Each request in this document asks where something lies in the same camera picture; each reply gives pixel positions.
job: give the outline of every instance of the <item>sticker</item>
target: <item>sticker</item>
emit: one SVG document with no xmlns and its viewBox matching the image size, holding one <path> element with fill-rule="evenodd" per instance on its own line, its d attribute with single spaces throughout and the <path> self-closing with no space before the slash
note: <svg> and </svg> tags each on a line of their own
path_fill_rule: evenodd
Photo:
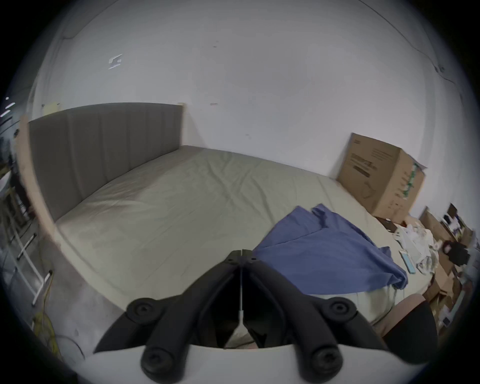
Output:
<svg viewBox="0 0 480 384">
<path fill-rule="evenodd" d="M 410 189 L 412 188 L 413 185 L 413 179 L 415 178 L 415 175 L 417 174 L 417 169 L 419 168 L 419 165 L 417 163 L 413 163 L 412 165 L 412 171 L 410 172 L 410 177 L 407 181 L 407 184 L 405 185 L 405 188 L 403 189 L 403 200 L 408 199 L 408 194 L 410 193 Z"/>
</svg>

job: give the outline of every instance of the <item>phone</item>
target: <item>phone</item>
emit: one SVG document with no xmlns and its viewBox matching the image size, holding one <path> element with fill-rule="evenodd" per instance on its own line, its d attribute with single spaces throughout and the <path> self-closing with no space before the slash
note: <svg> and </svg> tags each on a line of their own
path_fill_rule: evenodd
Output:
<svg viewBox="0 0 480 384">
<path fill-rule="evenodd" d="M 414 275 L 415 274 L 415 266 L 412 264 L 412 261 L 408 257 L 408 252 L 405 250 L 400 250 L 400 255 L 402 256 L 402 259 L 407 266 L 407 270 L 410 274 Z"/>
</svg>

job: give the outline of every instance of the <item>bed frame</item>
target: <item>bed frame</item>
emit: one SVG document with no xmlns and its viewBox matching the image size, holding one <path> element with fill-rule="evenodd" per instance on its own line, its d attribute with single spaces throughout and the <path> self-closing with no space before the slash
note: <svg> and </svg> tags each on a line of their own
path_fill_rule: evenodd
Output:
<svg viewBox="0 0 480 384">
<path fill-rule="evenodd" d="M 55 222 L 131 169 L 180 146 L 182 105 L 112 103 L 20 119 L 22 181 L 53 240 Z"/>
</svg>

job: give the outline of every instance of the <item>gray upholstered headboard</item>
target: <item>gray upholstered headboard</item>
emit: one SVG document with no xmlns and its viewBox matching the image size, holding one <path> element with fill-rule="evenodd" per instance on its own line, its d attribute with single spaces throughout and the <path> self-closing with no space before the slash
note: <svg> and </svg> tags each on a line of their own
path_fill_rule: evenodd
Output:
<svg viewBox="0 0 480 384">
<path fill-rule="evenodd" d="M 29 123 L 38 185 L 54 221 L 97 189 L 180 146 L 182 106 L 79 107 Z"/>
</svg>

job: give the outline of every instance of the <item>yellow cable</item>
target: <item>yellow cable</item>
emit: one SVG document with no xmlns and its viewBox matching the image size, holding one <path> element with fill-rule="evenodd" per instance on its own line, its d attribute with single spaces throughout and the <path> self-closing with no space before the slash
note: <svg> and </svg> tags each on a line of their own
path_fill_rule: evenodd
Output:
<svg viewBox="0 0 480 384">
<path fill-rule="evenodd" d="M 55 337 L 55 330 L 53 329 L 52 321 L 50 320 L 47 313 L 45 312 L 45 305 L 47 303 L 47 299 L 50 294 L 52 281 L 53 281 L 53 271 L 52 271 L 52 276 L 50 277 L 48 288 L 45 291 L 45 295 L 43 297 L 42 310 L 40 312 L 37 312 L 34 316 L 33 331 L 38 338 L 41 338 L 41 336 L 44 336 L 43 338 L 47 347 L 52 351 L 52 353 L 57 358 L 62 359 L 60 349 Z"/>
</svg>

